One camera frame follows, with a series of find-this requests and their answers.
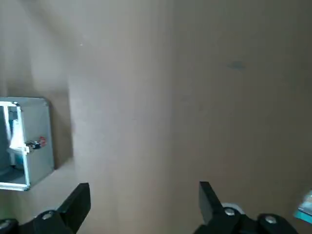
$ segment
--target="small metal container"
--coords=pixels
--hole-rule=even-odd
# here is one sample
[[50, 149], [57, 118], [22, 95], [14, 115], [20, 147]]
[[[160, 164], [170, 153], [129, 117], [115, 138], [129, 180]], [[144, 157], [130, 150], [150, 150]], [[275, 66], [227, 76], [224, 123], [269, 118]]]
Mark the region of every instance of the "small metal container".
[[48, 102], [0, 97], [0, 189], [29, 190], [53, 170]]

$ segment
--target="screw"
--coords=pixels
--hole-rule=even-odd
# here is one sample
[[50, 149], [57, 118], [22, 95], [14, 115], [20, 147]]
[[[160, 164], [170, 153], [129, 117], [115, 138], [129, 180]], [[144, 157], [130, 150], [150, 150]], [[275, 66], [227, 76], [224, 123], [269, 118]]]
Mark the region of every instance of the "screw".
[[271, 223], [271, 224], [275, 224], [275, 223], [277, 223], [277, 221], [276, 221], [276, 218], [274, 218], [273, 216], [266, 216], [265, 217], [265, 220], [268, 222], [268, 223]]
[[234, 215], [235, 215], [235, 211], [234, 211], [233, 209], [226, 208], [224, 211], [225, 211], [225, 213], [226, 213], [228, 216], [234, 216]]
[[0, 224], [0, 229], [6, 228], [10, 225], [10, 221], [6, 220]]
[[46, 213], [44, 216], [42, 216], [42, 219], [43, 220], [49, 219], [52, 217], [52, 215], [53, 215], [53, 212], [49, 211], [49, 213]]

